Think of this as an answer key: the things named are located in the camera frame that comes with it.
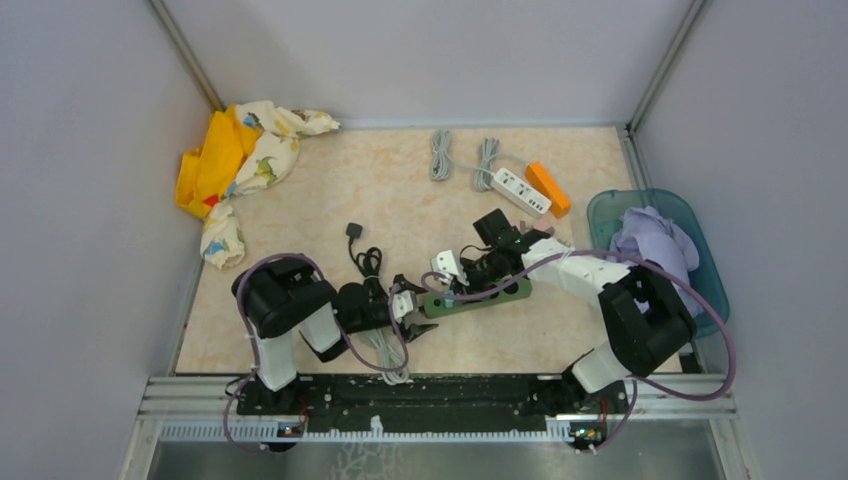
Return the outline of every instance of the power strip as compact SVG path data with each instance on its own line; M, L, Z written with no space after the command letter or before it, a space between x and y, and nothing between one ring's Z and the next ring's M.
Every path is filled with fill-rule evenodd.
M547 197L505 168L495 173L492 188L534 217L541 217L551 208Z

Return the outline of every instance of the yellow cloth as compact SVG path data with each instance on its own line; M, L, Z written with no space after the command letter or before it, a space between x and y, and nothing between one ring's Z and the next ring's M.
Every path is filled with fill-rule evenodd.
M213 113L203 147L183 154L175 192L177 206L195 217L206 217L253 153L261 134L238 121L235 105Z

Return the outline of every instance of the gray cable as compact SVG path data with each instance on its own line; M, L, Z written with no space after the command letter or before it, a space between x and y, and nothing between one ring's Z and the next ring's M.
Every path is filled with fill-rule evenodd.
M476 170L474 174L473 187L478 192L485 192L492 188L493 163L497 157L509 157L527 164L527 161L518 155L511 153L498 153L497 138L486 137L480 145L480 166L468 165L457 162L448 153L450 147L451 133L449 130L438 130L430 138L430 147L433 149L433 164L430 167L430 179L440 182L447 180L451 174L451 163L457 167Z
M368 330L367 332L363 332L363 336L371 342L371 345L373 345L374 349L377 350L377 362L380 366L386 368L399 367L403 365L403 355L395 350L392 344L389 343L384 330L385 329L383 328ZM406 383L409 381L409 366L397 372L380 372L380 375L383 377L383 381L386 382L387 385Z

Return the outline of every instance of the gray wall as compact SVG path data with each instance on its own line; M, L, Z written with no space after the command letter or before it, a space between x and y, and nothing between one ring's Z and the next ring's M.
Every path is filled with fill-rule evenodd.
M690 0L168 0L225 102L347 126L628 120Z
M208 110L141 0L3 2L0 45L0 476L114 478L181 327Z
M844 0L717 1L639 137L718 263L734 391L769 479L848 465L846 46Z

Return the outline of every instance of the beige tile floor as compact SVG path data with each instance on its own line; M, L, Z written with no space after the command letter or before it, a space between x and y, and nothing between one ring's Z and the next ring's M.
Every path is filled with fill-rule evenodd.
M337 288L361 277L347 254L345 226L365 227L354 246L383 250L384 284L403 273L418 283L429 259L441 250L479 244L472 222L495 208L518 223L529 215L496 192L471 188L472 173L457 169L450 179L429 179L432 130L360 130L304 140L291 174L273 188L236 200L247 256L236 267L204 268L177 363L178 373L243 372L250 346L230 285L257 260L279 252L301 252L321 266ZM607 189L630 188L614 128L461 129L453 131L451 154L477 163L484 137L500 151L540 161L571 198L571 212L548 216L555 236L590 246L586 206ZM504 158L496 166L521 172ZM598 312L570 294L535 283L531 298L441 319L439 328L410 344L413 373L560 372L606 338ZM370 346L358 350L374 360ZM295 357L304 373L367 372L347 352L322 364L296 338ZM679 371L677 358L660 371Z

